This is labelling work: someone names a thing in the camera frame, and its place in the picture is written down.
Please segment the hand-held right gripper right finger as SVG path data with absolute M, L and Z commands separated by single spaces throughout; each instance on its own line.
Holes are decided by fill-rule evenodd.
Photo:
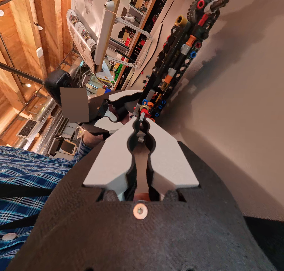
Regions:
M 199 181 L 178 141 L 150 118 L 143 125 L 145 145 L 150 151 L 146 168 L 150 200 L 159 201 L 167 191 L 198 187 Z

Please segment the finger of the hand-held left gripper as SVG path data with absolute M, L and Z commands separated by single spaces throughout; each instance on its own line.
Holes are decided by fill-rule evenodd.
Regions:
M 114 91 L 114 93 L 109 95 L 108 100 L 116 111 L 121 107 L 125 107 L 127 111 L 133 112 L 142 92 L 142 90 Z
M 124 124 L 117 121 L 116 115 L 109 110 L 107 110 L 105 115 L 94 124 L 94 127 L 98 128 L 97 132 L 103 132 L 103 130 L 105 130 L 109 134 L 114 134 L 123 126 Z

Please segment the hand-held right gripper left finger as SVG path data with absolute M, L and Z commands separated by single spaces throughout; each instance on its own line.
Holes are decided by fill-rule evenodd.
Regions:
M 119 200 L 132 201 L 137 188 L 133 150 L 138 144 L 139 118 L 132 118 L 106 139 L 83 185 L 114 190 Z

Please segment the black lego technic chassis model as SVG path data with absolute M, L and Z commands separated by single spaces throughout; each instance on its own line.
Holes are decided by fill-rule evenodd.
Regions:
M 197 56 L 203 41 L 208 38 L 209 31 L 220 15 L 220 8 L 228 2 L 229 0 L 194 0 L 187 17 L 177 17 L 134 108 L 133 117 L 139 117 L 139 142 L 143 142 L 146 135 L 146 118 L 155 122 L 160 116 L 167 99 Z

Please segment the lego instruction booklet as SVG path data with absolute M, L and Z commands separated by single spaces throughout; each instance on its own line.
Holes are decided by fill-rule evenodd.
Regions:
M 117 0 L 71 0 L 66 13 L 70 35 L 89 68 L 94 68 L 94 53 L 103 23 L 105 3 Z

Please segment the person's left hand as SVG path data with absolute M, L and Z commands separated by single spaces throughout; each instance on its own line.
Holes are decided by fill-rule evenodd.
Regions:
M 88 131 L 85 131 L 82 141 L 88 148 L 95 148 L 100 142 L 105 141 L 108 137 L 110 137 L 109 133 L 102 133 L 99 135 L 93 135 Z

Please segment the white paper with yellow print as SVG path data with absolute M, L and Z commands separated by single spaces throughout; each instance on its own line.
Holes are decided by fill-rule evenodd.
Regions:
M 107 80 L 107 81 L 110 81 L 110 82 L 114 81 L 113 80 L 113 74 L 111 74 L 109 67 L 108 67 L 108 64 L 105 62 L 105 60 L 103 61 L 101 71 L 96 72 L 95 75 L 99 79 L 104 79 L 104 80 Z

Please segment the pale booklet holder board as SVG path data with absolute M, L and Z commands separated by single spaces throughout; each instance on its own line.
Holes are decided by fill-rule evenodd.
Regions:
M 102 16 L 94 55 L 94 73 L 101 71 L 120 0 L 99 0 L 99 3 Z

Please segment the ceiling vent grille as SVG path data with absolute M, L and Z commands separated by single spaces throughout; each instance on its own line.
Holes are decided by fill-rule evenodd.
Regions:
M 28 139 L 30 135 L 35 131 L 35 128 L 39 124 L 39 121 L 33 119 L 27 119 L 25 124 L 21 127 L 21 129 L 16 134 L 19 138 Z

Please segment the storage shelf unit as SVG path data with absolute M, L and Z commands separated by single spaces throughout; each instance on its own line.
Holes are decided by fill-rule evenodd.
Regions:
M 133 17 L 131 22 L 144 32 L 151 33 L 167 0 L 130 0 L 128 6 L 122 5 L 122 15 Z M 119 60 L 134 64 L 148 40 L 147 36 L 136 31 L 133 27 L 116 24 L 114 38 L 115 52 Z

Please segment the blue plaid shirt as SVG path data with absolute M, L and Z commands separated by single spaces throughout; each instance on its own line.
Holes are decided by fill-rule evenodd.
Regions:
M 77 150 L 71 160 L 50 158 L 19 148 L 1 146 L 0 181 L 25 187 L 54 189 L 77 163 Z M 48 196 L 1 198 L 1 225 L 35 216 L 41 212 Z M 33 226 L 1 231 L 1 270 L 5 270 L 30 235 Z

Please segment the blue jeans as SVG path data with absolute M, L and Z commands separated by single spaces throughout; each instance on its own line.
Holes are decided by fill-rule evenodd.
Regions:
M 284 222 L 244 217 L 247 226 L 265 255 L 279 271 L 284 270 Z

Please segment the pale stand base plate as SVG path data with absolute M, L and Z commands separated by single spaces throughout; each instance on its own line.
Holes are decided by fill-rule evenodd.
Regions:
M 147 63 L 149 63 L 149 61 L 153 57 L 153 55 L 154 55 L 154 53 L 157 49 L 159 40 L 160 40 L 162 27 L 163 27 L 163 24 L 161 23 L 158 26 L 157 31 L 154 33 L 152 40 L 149 41 L 149 42 L 147 41 L 146 45 L 143 47 L 142 54 L 141 54 L 140 58 L 138 59 L 137 68 L 134 71 L 134 74 L 131 76 L 130 86 L 133 86 L 133 84 L 139 78 L 141 73 L 144 72 L 144 68 L 146 67 Z

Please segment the silver ventilation duct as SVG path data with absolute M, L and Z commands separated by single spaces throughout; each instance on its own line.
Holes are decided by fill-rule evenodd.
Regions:
M 34 141 L 36 135 L 40 133 L 40 130 L 44 127 L 45 122 L 50 116 L 50 120 L 42 133 L 39 135 L 38 139 L 34 143 L 31 152 L 39 153 L 42 155 L 47 154 L 48 148 L 52 142 L 54 134 L 58 130 L 60 124 L 63 121 L 63 113 L 62 110 L 58 107 L 52 116 L 52 111 L 57 106 L 57 103 L 53 100 L 51 96 L 48 97 L 47 101 L 43 104 L 40 111 L 37 113 L 37 116 L 32 118 L 33 120 L 39 121 L 39 124 L 35 128 L 35 131 L 30 135 L 28 139 L 19 138 L 13 145 L 15 148 L 20 148 L 24 150 L 28 150 L 32 142 Z

